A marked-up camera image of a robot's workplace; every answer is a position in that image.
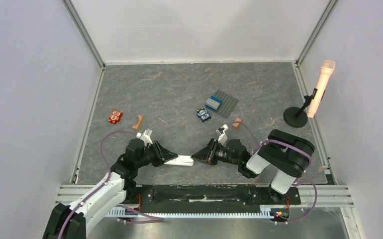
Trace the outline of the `white remote control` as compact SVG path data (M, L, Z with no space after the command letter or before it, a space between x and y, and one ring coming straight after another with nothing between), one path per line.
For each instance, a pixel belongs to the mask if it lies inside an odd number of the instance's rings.
M178 155L176 158L164 162L165 165L193 166L194 160L190 155Z

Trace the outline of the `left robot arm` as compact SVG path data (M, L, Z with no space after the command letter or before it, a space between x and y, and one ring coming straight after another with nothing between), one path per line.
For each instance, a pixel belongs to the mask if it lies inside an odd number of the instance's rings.
M117 205L132 203L137 196L134 188L138 169L155 167L177 158L158 141L145 143L132 139L109 172L86 194L69 203L57 204L51 212L43 238L85 239L92 229Z

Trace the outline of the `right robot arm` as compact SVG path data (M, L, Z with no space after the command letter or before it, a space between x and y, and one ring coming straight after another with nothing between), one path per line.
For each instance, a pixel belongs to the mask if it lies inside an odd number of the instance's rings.
M277 172L270 183L268 197L274 203L281 203L296 179L310 166L314 152L315 146L310 141L273 129L252 152L238 139L227 140L223 145L213 138L191 158L209 165L216 165L219 161L236 165L238 172L246 178L255 178L272 165Z

